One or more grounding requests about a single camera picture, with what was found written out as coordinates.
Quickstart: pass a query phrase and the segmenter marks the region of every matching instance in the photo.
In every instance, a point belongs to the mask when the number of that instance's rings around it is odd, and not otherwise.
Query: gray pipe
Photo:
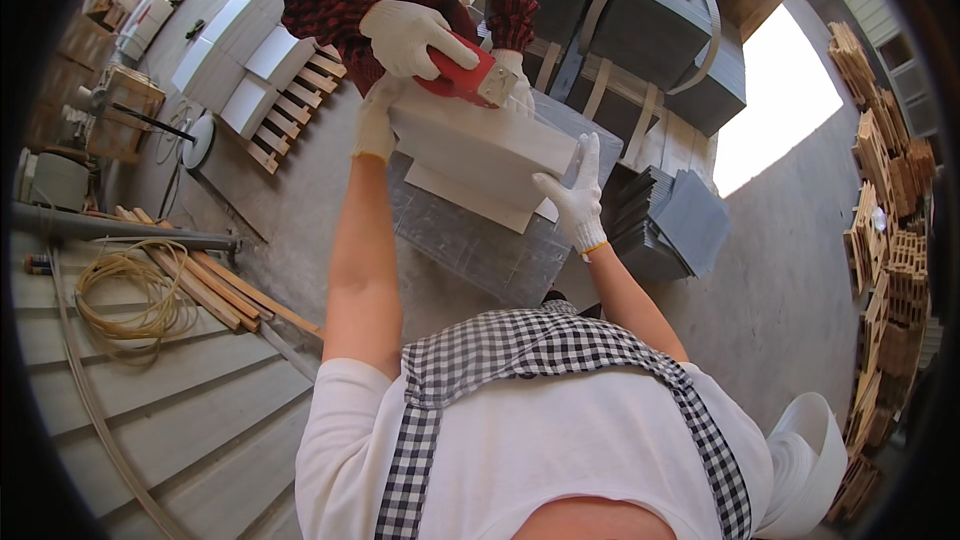
[[[10,227],[14,230],[64,240],[91,241],[105,237],[147,237],[171,240],[196,250],[226,250],[233,253],[237,247],[236,238],[230,235],[192,232],[144,223],[117,221],[65,210],[26,205],[22,202],[14,202],[11,205],[10,218],[12,221]]]

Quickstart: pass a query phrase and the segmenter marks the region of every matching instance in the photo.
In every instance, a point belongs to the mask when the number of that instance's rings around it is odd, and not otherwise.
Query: hand
[[[390,115],[387,109],[397,100],[403,90],[403,80],[384,73],[366,93],[357,113],[357,131],[353,152],[350,158],[360,155],[373,155],[390,161],[397,146],[394,130],[390,127]]]
[[[440,12],[404,0],[380,0],[360,20],[360,33],[369,38],[373,56],[397,78],[437,79],[440,70],[430,60],[428,46],[466,70],[475,68],[480,58],[448,30],[450,24]]]
[[[510,98],[504,109],[525,115],[531,119],[534,117],[534,95],[530,91],[530,80],[523,72],[523,53],[509,48],[494,48],[490,55],[496,62],[513,72],[517,78],[516,85],[510,90]]]
[[[600,225],[600,138],[596,133],[581,134],[580,146],[585,151],[572,188],[563,187],[549,173],[534,173],[534,186],[556,205],[560,229],[589,262],[587,253],[607,243]]]

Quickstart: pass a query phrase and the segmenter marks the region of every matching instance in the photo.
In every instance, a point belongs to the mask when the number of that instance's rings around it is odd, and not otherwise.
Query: wooden crate
[[[347,68],[334,58],[331,52],[323,49],[312,55],[270,107],[252,139],[232,134],[267,173],[277,171],[278,159],[287,154],[293,141],[320,108],[324,97],[336,91],[340,80],[347,74]]]
[[[160,113],[166,98],[163,90],[148,76],[118,63],[107,65],[100,84],[108,89],[114,102],[150,117]],[[140,145],[152,129],[153,126],[146,121],[108,110],[86,126],[86,151],[124,163],[136,163]]]

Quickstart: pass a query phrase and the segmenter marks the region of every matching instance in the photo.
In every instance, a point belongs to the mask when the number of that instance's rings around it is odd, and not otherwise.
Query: red plaid sleeve
[[[486,0],[492,15],[486,27],[493,36],[495,49],[523,53],[534,39],[533,16],[540,8],[537,0]]]
[[[360,34],[360,20],[378,0],[283,0],[280,22],[295,38],[316,38],[351,54],[369,44]]]

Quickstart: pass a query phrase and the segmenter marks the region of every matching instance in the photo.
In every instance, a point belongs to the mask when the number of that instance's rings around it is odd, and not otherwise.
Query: metal pipe
[[[144,223],[117,221],[65,210],[14,202],[10,206],[10,227],[42,237],[91,241],[110,238],[164,238],[196,250],[225,250],[233,253],[237,240],[231,235],[193,232]]]
[[[110,106],[121,113],[126,113],[127,115],[133,118],[137,118],[141,122],[146,122],[147,124],[150,124],[153,127],[160,128],[164,132],[170,132],[174,136],[179,136],[184,140],[189,140],[190,142],[197,144],[197,138],[194,138],[193,136],[191,136],[190,134],[187,134],[186,132],[182,132],[181,130],[177,129],[173,125],[168,125],[167,123],[164,123],[159,119],[154,119],[148,114],[142,114],[139,111],[135,111],[134,109],[131,109],[127,105],[120,104],[119,102],[111,102]]]

